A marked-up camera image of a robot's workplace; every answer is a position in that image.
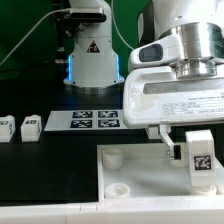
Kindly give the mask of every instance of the black cable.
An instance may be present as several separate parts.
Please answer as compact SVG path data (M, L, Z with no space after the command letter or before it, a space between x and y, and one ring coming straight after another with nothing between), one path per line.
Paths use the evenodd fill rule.
M34 65L29 66L27 69L35 69L38 68L40 66L44 66L44 65L50 65L50 64L55 64L55 62L53 61L44 61L44 62L40 62ZM28 70L27 69L22 69L21 73L18 75L17 79L20 79Z
M55 64L55 62L52 61L44 61L44 62L40 62L34 65L29 66L28 68L16 68L16 69L6 69L6 70L2 70L0 71L0 74L4 74L4 73L9 73L9 72L21 72L16 79L20 79L23 77L23 75L26 72L49 72L49 71L57 71L57 72L64 72L64 70L62 69L58 69L58 68L50 68L50 69L46 69L46 68L38 68L40 66L45 66L45 65L51 65L51 64Z
M69 0L63 1L63 7L64 7L64 9L71 8L71 4L70 4Z

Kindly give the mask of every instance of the black table surface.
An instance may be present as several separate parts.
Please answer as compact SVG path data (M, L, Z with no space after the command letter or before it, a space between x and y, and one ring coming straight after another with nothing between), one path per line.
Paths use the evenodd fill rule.
M13 115L16 132L0 144L0 206L98 201L97 145L147 141L144 130L42 131L23 143L26 116L53 110L121 109L122 90L107 95L71 93L52 80L0 81L0 117Z

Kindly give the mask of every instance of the warning label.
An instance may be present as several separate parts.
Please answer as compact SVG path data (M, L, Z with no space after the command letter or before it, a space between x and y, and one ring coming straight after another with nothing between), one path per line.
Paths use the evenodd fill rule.
M87 50L87 53L100 53L99 48L97 47L95 41L93 41Z

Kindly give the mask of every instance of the white box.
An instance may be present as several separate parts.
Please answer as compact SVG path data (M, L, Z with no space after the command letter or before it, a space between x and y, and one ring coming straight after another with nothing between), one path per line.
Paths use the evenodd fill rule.
M210 130L186 132L192 187L216 184L214 140Z
M0 142L9 142L15 132L13 116L0 117Z
M41 117L33 115L26 117L21 126L21 135L23 142L36 142L39 140L42 130Z

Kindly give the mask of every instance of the screw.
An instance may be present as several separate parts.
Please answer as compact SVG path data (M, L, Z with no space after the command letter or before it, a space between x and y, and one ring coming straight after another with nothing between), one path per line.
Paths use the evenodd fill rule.
M70 15L68 13L65 13L64 14L64 19L69 19L70 18Z
M67 35L67 37L71 37L72 36L72 33L69 30L66 30L65 34Z

